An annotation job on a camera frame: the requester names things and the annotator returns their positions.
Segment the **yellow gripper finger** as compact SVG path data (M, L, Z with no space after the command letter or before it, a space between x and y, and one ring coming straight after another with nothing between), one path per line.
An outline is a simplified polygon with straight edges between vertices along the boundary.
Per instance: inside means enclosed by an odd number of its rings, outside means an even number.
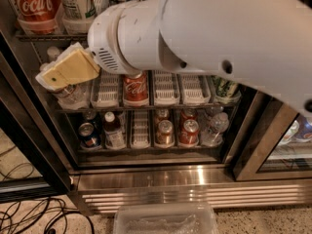
M93 80L99 76L100 67L91 52L80 43L70 45L56 61L50 62L35 77L37 82L47 90L55 91Z

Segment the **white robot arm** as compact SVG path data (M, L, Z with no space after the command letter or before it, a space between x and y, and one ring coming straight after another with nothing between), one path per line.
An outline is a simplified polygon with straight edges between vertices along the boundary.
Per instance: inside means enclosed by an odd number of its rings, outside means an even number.
M299 0L145 0L107 8L78 59L63 52L36 79L50 91L101 70L215 75L259 90L308 117L312 9Z

